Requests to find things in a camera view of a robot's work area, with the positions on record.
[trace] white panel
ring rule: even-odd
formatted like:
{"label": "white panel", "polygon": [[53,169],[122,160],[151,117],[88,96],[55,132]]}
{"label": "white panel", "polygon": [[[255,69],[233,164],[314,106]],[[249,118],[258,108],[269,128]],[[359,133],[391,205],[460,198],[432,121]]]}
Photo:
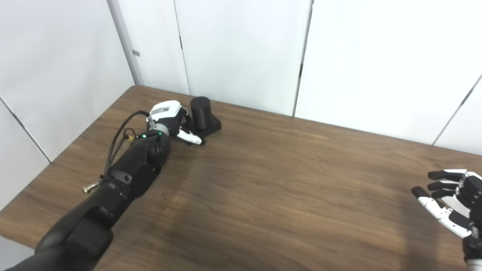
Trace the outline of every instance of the white panel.
{"label": "white panel", "polygon": [[0,95],[54,159],[133,85],[104,0],[0,1]]}
{"label": "white panel", "polygon": [[435,145],[482,155],[481,120],[482,83],[479,83]]}
{"label": "white panel", "polygon": [[35,143],[0,102],[0,210],[48,164]]}
{"label": "white panel", "polygon": [[174,1],[109,0],[109,3],[137,83],[189,94]]}
{"label": "white panel", "polygon": [[191,94],[293,113],[309,0],[175,0]]}
{"label": "white panel", "polygon": [[315,1],[295,116],[432,144],[482,72],[481,11]]}

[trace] black cylinder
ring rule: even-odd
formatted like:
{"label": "black cylinder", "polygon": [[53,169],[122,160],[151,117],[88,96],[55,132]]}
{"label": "black cylinder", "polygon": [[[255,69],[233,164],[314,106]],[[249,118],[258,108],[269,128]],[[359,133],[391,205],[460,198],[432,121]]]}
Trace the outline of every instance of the black cylinder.
{"label": "black cylinder", "polygon": [[191,113],[194,126],[197,129],[206,129],[213,125],[211,114],[211,101],[206,97],[196,97],[191,100]]}

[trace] robot finger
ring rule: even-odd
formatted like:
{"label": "robot finger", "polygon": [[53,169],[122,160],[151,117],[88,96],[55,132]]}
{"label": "robot finger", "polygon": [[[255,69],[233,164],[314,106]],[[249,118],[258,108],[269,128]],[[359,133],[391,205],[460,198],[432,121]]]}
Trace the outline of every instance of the robot finger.
{"label": "robot finger", "polygon": [[430,214],[453,233],[462,238],[471,234],[471,231],[468,229],[470,223],[468,218],[459,214],[457,211],[440,206],[437,201],[431,198],[421,187],[412,188],[412,193]]}
{"label": "robot finger", "polygon": [[440,171],[431,171],[428,173],[428,177],[434,181],[446,179],[459,182],[462,180],[466,172],[466,169],[444,169]]}
{"label": "robot finger", "polygon": [[442,189],[442,190],[437,190],[435,192],[432,193],[432,198],[434,199],[441,199],[443,197],[451,197],[455,195],[455,190],[445,190],[445,189]]}
{"label": "robot finger", "polygon": [[428,184],[427,189],[429,191],[435,191],[435,190],[441,190],[441,189],[455,190],[457,189],[458,184],[459,184],[458,182],[453,182],[453,181],[438,181],[438,182]]}
{"label": "robot finger", "polygon": [[179,128],[179,133],[177,134],[177,137],[196,145],[204,145],[206,143],[204,139],[200,138],[197,135],[194,135],[189,130],[184,130],[181,127]]}

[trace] wood grain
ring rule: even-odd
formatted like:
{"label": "wood grain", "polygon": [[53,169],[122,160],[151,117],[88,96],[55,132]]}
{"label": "wood grain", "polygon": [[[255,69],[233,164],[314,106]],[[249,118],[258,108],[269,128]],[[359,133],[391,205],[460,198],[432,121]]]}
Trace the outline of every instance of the wood grain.
{"label": "wood grain", "polygon": [[[34,247],[87,197],[122,121],[170,99],[190,97],[129,89],[0,212],[0,235]],[[464,269],[460,239],[410,188],[482,157],[219,102],[213,113],[223,130],[201,147],[174,142],[97,270]]]}

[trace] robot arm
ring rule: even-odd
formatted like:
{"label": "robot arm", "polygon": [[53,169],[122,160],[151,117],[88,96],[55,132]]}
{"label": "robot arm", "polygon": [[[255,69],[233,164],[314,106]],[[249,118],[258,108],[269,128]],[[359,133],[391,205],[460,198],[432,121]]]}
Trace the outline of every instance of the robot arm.
{"label": "robot arm", "polygon": [[[116,139],[136,114],[147,117],[147,131],[136,135],[112,164],[117,153],[111,155]],[[37,244],[33,256],[6,271],[93,270],[112,242],[111,229],[161,172],[171,150],[170,136],[194,144],[204,142],[180,128],[187,118],[187,110],[177,101],[157,104],[150,114],[139,111],[131,115],[114,137],[101,180],[83,189],[84,193],[95,192],[54,224]]]}
{"label": "robot arm", "polygon": [[482,271],[482,177],[465,169],[429,172],[436,182],[412,193],[441,224],[463,238],[468,271]]}

